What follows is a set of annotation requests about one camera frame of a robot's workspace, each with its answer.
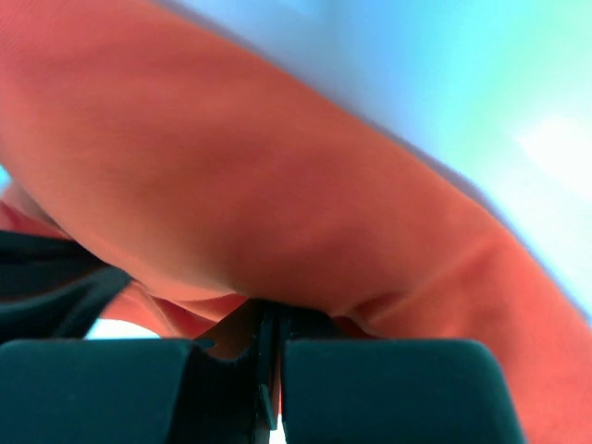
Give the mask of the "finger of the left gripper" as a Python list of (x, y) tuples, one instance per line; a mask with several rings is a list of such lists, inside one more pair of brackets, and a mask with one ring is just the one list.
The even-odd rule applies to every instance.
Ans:
[(1, 232), (1, 339), (82, 339), (131, 282), (72, 240)]

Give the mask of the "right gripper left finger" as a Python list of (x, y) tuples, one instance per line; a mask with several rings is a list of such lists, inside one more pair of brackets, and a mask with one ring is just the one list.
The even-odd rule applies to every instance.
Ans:
[(248, 301), (192, 345), (175, 410), (177, 443), (267, 443), (278, 426), (278, 320)]

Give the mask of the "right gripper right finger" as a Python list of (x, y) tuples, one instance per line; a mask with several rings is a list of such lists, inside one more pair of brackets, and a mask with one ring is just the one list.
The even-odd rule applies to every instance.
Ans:
[(286, 440), (368, 443), (365, 344), (344, 337), (330, 317), (312, 310), (285, 310), (280, 333)]

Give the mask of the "orange t shirt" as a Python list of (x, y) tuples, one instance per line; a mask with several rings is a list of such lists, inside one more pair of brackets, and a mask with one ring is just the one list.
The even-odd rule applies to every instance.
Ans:
[(1, 5), (9, 231), (132, 276), (108, 316), (198, 335), (246, 297), (498, 359), (531, 443), (591, 439), (591, 330), (436, 167), (149, 1)]

